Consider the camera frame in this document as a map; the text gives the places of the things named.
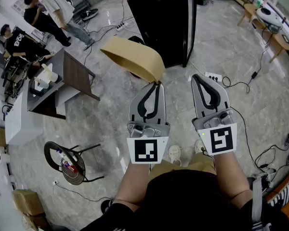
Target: black pants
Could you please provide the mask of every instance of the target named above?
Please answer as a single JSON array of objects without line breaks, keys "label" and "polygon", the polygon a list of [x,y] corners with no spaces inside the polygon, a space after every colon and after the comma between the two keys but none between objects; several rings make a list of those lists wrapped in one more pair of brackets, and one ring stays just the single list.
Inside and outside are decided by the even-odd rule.
[{"label": "black pants", "polygon": [[47,49],[41,48],[38,44],[34,42],[28,45],[28,49],[26,51],[26,59],[28,61],[33,62],[45,55],[50,55],[50,52]]},{"label": "black pants", "polygon": [[62,29],[59,28],[57,24],[51,19],[47,23],[45,23],[41,28],[39,28],[39,30],[54,35],[55,39],[58,40],[62,45],[66,45],[68,42],[67,37],[62,31]]}]

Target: gray tile floor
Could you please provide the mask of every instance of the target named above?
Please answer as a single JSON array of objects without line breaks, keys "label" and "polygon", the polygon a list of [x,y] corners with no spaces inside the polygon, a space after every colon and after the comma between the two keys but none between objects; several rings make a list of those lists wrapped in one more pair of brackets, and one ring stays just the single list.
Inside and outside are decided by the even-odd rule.
[{"label": "gray tile floor", "polygon": [[[90,31],[122,17],[122,0],[104,0],[95,7],[99,14],[87,28]],[[131,11],[124,1],[125,16]],[[251,74],[260,67],[260,57],[264,46],[259,32],[244,20],[240,27],[236,24],[243,14],[243,8],[233,0],[214,0],[214,3],[197,8],[196,40],[191,62],[202,72],[213,72],[228,76],[232,83],[248,82]],[[94,38],[105,32],[92,32]],[[139,32],[137,26],[131,28]],[[86,59],[86,66],[97,76],[92,91],[101,101],[77,95],[66,103],[66,121],[44,118],[44,133],[24,146],[12,146],[11,169],[18,186],[37,191],[46,210],[47,217],[55,224],[79,230],[101,215],[100,203],[93,203],[80,196],[53,187],[58,180],[61,186],[77,191],[87,198],[99,199],[114,196],[123,176],[124,166],[129,162],[126,143],[128,107],[137,91],[146,85],[143,80],[133,78],[127,71],[109,60],[100,52],[100,47],[117,34],[129,38],[135,33],[129,31],[108,32],[95,43]],[[72,38],[72,46],[66,50],[84,63],[90,49],[83,51],[84,44]],[[57,51],[62,46],[54,39],[47,48]],[[245,118],[249,145],[253,157],[257,157],[272,144],[282,146],[289,132],[289,56],[282,52],[271,64],[273,52],[269,49],[263,55],[262,69],[250,84],[246,94],[245,85],[228,88],[231,105]],[[168,145],[178,144],[182,148],[183,164],[187,164],[194,154],[194,143],[198,136],[191,123],[195,118],[190,76],[197,70],[189,63],[187,68],[174,66],[166,69],[162,82],[166,90],[167,121],[171,125]],[[238,123],[236,155],[247,176],[256,172],[248,152],[244,126],[241,117],[235,113]],[[43,146],[54,141],[65,147],[80,144],[101,143],[100,147],[85,152],[85,163],[90,177],[105,175],[105,178],[80,186],[69,185],[63,176],[52,170],[46,163]],[[277,151],[272,167],[285,164],[288,153]],[[263,156],[261,162],[269,162],[273,154]],[[167,151],[164,158],[169,160]],[[283,178],[289,167],[280,170],[277,179]]]}]

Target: black t-shirt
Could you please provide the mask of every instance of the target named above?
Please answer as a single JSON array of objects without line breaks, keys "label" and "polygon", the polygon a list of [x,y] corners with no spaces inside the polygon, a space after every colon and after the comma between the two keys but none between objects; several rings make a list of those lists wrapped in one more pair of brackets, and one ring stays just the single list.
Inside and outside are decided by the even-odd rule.
[{"label": "black t-shirt", "polygon": [[[24,14],[25,21],[27,21],[31,25],[32,22],[34,21],[35,16],[37,15],[37,12],[38,12],[37,6],[35,6],[33,8],[25,9],[25,14]],[[38,19],[37,19],[36,23],[34,24],[34,27],[36,29],[44,32],[44,29],[45,29],[44,25],[51,23],[51,22],[52,22],[52,18],[45,15],[43,12],[40,12]]]},{"label": "black t-shirt", "polygon": [[[113,204],[82,231],[251,231],[252,200],[240,210],[220,191],[216,176],[201,171],[177,170],[150,181],[141,207],[133,213]],[[263,201],[262,222],[271,231],[289,230],[289,220]]]},{"label": "black t-shirt", "polygon": [[32,44],[35,44],[32,40],[25,37],[26,33],[21,30],[15,30],[13,35],[5,41],[5,49],[10,55],[13,53],[25,52],[26,55],[31,54]]}]

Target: white t-shirt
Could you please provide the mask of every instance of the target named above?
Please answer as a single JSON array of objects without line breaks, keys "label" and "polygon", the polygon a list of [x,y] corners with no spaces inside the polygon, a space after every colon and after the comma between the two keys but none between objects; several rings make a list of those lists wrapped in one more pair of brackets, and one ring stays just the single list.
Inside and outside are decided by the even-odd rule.
[{"label": "white t-shirt", "polygon": [[65,0],[42,0],[45,8],[49,12],[52,19],[56,22],[58,27],[62,27],[59,18],[54,13],[60,9],[64,22],[67,24],[73,17],[74,7]]}]

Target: chair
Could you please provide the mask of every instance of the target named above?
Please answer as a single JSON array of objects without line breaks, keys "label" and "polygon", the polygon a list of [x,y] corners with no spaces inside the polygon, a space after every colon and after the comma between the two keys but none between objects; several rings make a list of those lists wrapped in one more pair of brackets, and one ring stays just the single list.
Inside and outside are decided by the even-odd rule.
[{"label": "chair", "polygon": [[[83,182],[92,182],[98,179],[102,179],[104,178],[104,176],[100,176],[97,177],[95,179],[92,180],[88,180],[86,178],[86,167],[85,164],[83,162],[83,159],[81,158],[81,154],[87,150],[93,149],[97,146],[100,146],[101,144],[97,144],[94,146],[91,146],[89,148],[83,149],[81,151],[74,151],[75,148],[79,147],[79,145],[74,146],[71,149],[65,148],[63,146],[60,146],[54,142],[47,142],[44,145],[44,154],[45,154],[45,158],[47,163],[50,165],[50,167],[52,167],[53,169],[62,172],[64,178],[71,183],[72,185],[80,185]],[[72,162],[73,166],[75,166],[77,172],[72,172],[70,169],[66,168],[63,165],[64,160],[61,160],[61,165],[56,164],[53,159],[52,156],[50,154],[50,149],[57,151],[58,149],[61,150],[63,153],[65,153],[65,155],[68,157],[68,159]],[[73,153],[74,156],[77,158],[77,161],[74,160],[73,156],[70,154]]]}]

